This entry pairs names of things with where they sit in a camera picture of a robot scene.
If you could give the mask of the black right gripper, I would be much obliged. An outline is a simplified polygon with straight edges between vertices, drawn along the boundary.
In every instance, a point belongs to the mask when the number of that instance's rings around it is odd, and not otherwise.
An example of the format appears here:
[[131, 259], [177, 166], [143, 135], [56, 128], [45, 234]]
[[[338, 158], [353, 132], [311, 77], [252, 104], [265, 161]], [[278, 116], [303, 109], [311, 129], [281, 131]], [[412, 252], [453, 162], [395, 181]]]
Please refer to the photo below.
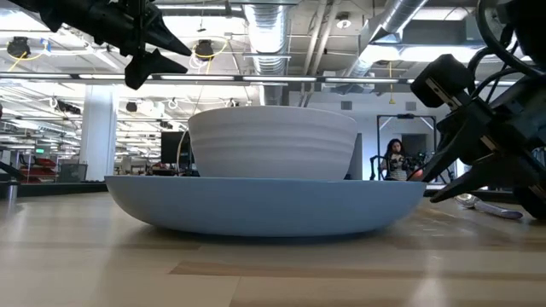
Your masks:
[[441, 142], [423, 168], [430, 182], [459, 159], [470, 171], [431, 199], [438, 203], [484, 186], [507, 188], [534, 218], [545, 217], [545, 83], [523, 78], [492, 104], [479, 98], [453, 108], [439, 122]]

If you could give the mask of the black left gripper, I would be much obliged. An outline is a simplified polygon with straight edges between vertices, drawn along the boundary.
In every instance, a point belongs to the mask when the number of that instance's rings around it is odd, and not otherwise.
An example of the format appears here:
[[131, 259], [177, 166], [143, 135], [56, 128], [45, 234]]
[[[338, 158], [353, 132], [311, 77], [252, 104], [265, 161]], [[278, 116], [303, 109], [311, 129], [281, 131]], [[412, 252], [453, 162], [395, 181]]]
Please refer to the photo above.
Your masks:
[[162, 11], [149, 1], [43, 1], [42, 21], [53, 32], [67, 24], [91, 35], [98, 44], [117, 47], [123, 56], [134, 55], [125, 68], [125, 85], [133, 90], [152, 74], [188, 71], [157, 49], [144, 51], [146, 42], [179, 55], [192, 55], [191, 49], [168, 29]]

